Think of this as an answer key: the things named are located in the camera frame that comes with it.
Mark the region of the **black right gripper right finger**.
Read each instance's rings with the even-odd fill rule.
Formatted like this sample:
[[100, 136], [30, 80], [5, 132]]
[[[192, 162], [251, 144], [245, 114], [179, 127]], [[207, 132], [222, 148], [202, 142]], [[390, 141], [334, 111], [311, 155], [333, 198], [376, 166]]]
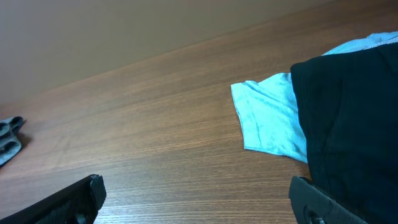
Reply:
[[305, 177], [292, 177], [289, 199], [298, 224], [367, 224]]

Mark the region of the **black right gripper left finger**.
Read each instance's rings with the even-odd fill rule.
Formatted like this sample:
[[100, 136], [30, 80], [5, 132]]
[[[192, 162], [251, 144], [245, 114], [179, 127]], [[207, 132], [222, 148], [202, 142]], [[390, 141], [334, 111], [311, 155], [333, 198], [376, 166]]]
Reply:
[[51, 196], [1, 219], [1, 224], [91, 224], [106, 199], [101, 175], [91, 174]]

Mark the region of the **black shorts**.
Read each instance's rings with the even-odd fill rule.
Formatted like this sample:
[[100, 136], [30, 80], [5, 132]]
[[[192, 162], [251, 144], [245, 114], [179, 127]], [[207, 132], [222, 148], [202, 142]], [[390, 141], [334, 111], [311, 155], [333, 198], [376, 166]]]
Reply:
[[397, 222], [397, 44], [290, 69], [315, 185], [371, 223]]

